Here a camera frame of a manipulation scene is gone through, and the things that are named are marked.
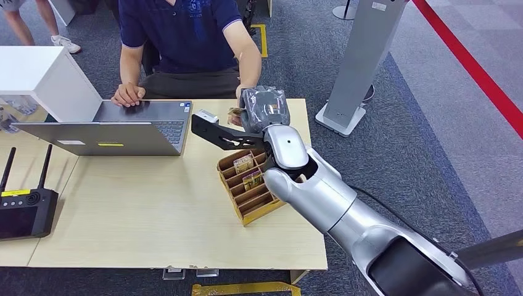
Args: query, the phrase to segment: black antenna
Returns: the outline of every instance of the black antenna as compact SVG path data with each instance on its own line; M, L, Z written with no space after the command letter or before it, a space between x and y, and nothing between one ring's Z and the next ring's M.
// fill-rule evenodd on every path
M40 175L40 183L38 183L38 189L42 189L46 182L47 168L49 167L49 160L51 159L52 145L47 147L46 159L44 161L44 167L42 168L42 174Z
M9 172L11 172L11 166L13 164L13 160L15 159L15 152L16 148L11 148L11 153L9 154L9 158L7 159L6 168L4 169L4 174L2 176L2 181L0 182L0 199L2 198L2 192L6 190L7 186L7 179L9 177Z

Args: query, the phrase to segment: light wood table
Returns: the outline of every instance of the light wood table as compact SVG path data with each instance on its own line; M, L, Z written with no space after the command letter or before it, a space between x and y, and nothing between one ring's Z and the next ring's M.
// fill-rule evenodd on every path
M39 108L30 117L23 117L10 107L4 107L10 113L15 114L20 121L43 121L47 116L47 112L42 108ZM4 165L7 162L11 147L17 148L6 190L32 189L38 185L47 145L47 142L39 141L23 131L15 134L0 132L0 174L4 171ZM55 190L60 194L77 159L76 155L54 147L49 162L46 188ZM26 266L38 241L39 239L23 239L0 242L0 266Z
M309 144L304 99L291 125ZM236 100L193 100L227 123ZM220 183L225 152L190 131L181 157L80 157L29 266L326 269L323 235L289 205L243 227Z

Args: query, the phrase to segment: wooden organizer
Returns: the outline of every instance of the wooden organizer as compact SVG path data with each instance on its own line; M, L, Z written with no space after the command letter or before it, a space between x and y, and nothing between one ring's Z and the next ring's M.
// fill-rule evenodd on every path
M234 161L249 154L254 159L254 167L237 175L234 169ZM262 165L266 160L267 155L263 150L242 150L218 162L217 169L220 179L229 192L234 211L243 226L285 204L269 192L265 183L245 191L242 178L256 171L262 171Z

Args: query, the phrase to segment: white sneaker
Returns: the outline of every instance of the white sneaker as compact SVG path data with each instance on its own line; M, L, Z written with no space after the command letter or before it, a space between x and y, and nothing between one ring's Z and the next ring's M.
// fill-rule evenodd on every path
M51 41L54 46L65 47L70 54L77 54L81 51L81 47L79 45L72 43L71 40L67 39L66 37L60 35L56 37L52 36Z

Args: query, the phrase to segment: black cable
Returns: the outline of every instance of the black cable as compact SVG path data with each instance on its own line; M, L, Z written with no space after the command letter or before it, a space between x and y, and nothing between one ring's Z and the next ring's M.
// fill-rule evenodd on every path
M424 239L426 239L427 241L433 243L438 249L440 249L442 252L444 252L447 256L450 256L451 255L451 252L449 252L447 249L445 249L443 246L441 246L440 244L438 244L436 241L434 241L433 239L431 239L430 237L428 237L427 235L425 235L419 228L415 227L414 225L410 224L409 222L407 222L406 219L404 219L404 217L402 217L400 214L398 214L395 210L393 210L392 208L390 208L388 205L384 204L383 202L381 202L381 200L379 200L378 198L376 198L375 196L373 196L372 194L368 193L367 191L359 188L359 187L356 187L356 186L352 186L352 185L348 185L350 188L356 190L356 191L360 191L361 193L365 194L366 196L372 198L375 202L379 203L380 206L384 207L387 211L389 211L391 214L393 214L394 216L396 216L396 218L398 218L401 222L403 222L403 224L407 225L407 227L409 227L410 229L412 229L414 232L417 232L420 236L422 236ZM472 284L474 285L474 287L476 288L477 290L477 293L479 294L479 296L484 296L485 294L483 293L483 289L481 289L481 286L479 285L479 283L476 281L475 277L472 275L471 273L471 270L463 263L463 261L461 261L458 257L456 257L454 259L454 261L456 262L457 265L459 265L459 267L461 267L463 270L465 270L465 273L467 274L467 276L471 279L472 281Z

